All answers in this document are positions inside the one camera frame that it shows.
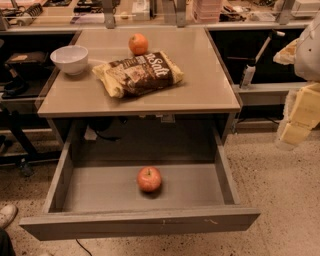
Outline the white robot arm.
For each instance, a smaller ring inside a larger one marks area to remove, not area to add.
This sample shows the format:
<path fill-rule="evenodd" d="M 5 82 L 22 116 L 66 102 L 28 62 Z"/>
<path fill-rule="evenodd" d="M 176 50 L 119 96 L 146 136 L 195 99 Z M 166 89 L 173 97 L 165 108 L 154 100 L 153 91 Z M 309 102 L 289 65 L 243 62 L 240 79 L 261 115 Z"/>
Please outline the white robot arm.
<path fill-rule="evenodd" d="M 292 150 L 320 123 L 320 14 L 297 39 L 277 52 L 273 61 L 293 64 L 295 74 L 306 81 L 305 86 L 287 94 L 277 130 L 277 147 Z"/>

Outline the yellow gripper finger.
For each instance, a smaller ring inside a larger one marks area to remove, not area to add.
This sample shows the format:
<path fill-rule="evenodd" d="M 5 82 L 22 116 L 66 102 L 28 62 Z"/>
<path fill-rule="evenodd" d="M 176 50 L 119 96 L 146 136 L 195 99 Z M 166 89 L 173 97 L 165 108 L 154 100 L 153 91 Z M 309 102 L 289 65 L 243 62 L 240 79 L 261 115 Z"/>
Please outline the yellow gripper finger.
<path fill-rule="evenodd" d="M 273 57 L 273 61 L 282 64 L 289 65 L 295 63 L 295 54 L 297 47 L 297 39 L 291 41 L 288 45 L 286 45 L 283 49 L 275 54 Z"/>
<path fill-rule="evenodd" d="M 290 90 L 279 125 L 279 141 L 296 146 L 320 123 L 320 83 L 307 83 Z"/>

